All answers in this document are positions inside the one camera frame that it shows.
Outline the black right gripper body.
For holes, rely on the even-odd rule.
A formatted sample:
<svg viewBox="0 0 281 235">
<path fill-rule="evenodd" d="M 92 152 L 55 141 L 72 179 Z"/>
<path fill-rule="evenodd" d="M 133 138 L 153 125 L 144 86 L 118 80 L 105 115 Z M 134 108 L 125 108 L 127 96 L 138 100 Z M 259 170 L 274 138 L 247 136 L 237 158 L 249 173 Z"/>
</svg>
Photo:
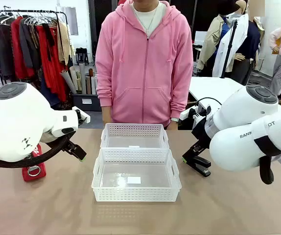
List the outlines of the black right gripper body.
<svg viewBox="0 0 281 235">
<path fill-rule="evenodd" d="M 194 149 L 207 149 L 209 148 L 211 138 L 205 131 L 206 117 L 202 117 L 201 120 L 196 122 L 196 125 L 192 129 L 192 134 L 198 140 L 194 145 Z"/>
</svg>

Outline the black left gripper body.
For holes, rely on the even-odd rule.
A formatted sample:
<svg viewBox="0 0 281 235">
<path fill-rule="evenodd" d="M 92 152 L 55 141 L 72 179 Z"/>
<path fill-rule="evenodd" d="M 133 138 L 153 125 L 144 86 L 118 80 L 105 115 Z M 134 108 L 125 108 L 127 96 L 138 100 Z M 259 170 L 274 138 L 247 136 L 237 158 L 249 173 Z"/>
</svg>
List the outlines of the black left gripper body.
<svg viewBox="0 0 281 235">
<path fill-rule="evenodd" d="M 77 149 L 78 149 L 78 145 L 74 144 L 70 140 L 65 142 L 65 144 L 63 145 L 63 148 L 62 148 L 62 150 L 67 152 L 67 153 L 76 153 Z"/>
</svg>

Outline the person's right hand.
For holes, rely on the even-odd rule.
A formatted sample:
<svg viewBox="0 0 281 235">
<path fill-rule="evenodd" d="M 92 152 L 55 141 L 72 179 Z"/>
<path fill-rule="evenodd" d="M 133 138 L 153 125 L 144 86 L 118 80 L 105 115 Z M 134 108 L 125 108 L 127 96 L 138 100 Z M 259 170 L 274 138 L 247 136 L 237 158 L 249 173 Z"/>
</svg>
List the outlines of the person's right hand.
<svg viewBox="0 0 281 235">
<path fill-rule="evenodd" d="M 103 106 L 102 109 L 102 120 L 104 124 L 111 123 L 111 106 Z"/>
</svg>

